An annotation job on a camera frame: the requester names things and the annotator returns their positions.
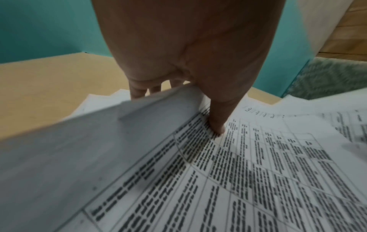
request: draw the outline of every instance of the wooden floor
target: wooden floor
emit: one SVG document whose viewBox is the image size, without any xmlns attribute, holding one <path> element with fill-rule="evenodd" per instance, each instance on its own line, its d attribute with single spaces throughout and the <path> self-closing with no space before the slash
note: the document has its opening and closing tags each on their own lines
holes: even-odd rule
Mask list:
<svg viewBox="0 0 367 232">
<path fill-rule="evenodd" d="M 354 0 L 317 56 L 367 61 L 367 0 Z"/>
</svg>

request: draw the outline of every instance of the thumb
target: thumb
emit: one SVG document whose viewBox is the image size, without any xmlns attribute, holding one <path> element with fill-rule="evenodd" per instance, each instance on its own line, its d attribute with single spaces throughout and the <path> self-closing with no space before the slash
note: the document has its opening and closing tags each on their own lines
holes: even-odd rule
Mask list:
<svg viewBox="0 0 367 232">
<path fill-rule="evenodd" d="M 215 100 L 211 100 L 209 124 L 214 132 L 218 134 L 223 134 L 226 131 L 224 124 L 242 98 L 243 96 L 227 102 L 218 102 Z"/>
</svg>

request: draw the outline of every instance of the wooden table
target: wooden table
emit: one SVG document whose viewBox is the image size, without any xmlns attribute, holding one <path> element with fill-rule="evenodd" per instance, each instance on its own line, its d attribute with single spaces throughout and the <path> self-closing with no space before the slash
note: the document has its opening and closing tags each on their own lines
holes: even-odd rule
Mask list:
<svg viewBox="0 0 367 232">
<path fill-rule="evenodd" d="M 169 82 L 162 89 L 169 89 Z M 88 94 L 128 89 L 111 57 L 76 53 L 0 65 L 0 139 L 52 125 L 71 114 Z M 279 97 L 251 88 L 248 95 L 273 104 Z"/>
</svg>

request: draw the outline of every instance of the gray rug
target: gray rug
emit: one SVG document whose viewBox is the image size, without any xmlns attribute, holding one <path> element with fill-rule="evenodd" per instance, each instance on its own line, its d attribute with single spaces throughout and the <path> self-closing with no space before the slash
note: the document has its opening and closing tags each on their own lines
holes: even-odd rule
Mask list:
<svg viewBox="0 0 367 232">
<path fill-rule="evenodd" d="M 367 87 L 367 62 L 315 57 L 283 94 L 315 99 Z"/>
</svg>

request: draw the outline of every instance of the teal wall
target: teal wall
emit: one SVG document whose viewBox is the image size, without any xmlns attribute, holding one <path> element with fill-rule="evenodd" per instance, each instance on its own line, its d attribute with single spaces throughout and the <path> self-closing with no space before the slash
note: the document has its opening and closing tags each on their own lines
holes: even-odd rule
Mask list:
<svg viewBox="0 0 367 232">
<path fill-rule="evenodd" d="M 90 0 L 0 0 L 0 63 L 82 51 L 110 54 Z"/>
<path fill-rule="evenodd" d="M 90 0 L 0 0 L 0 63 L 75 52 L 111 56 Z M 281 96 L 312 57 L 297 0 L 287 0 L 254 86 Z"/>
<path fill-rule="evenodd" d="M 287 0 L 273 44 L 254 87 L 282 96 L 313 57 L 297 0 Z"/>
</svg>

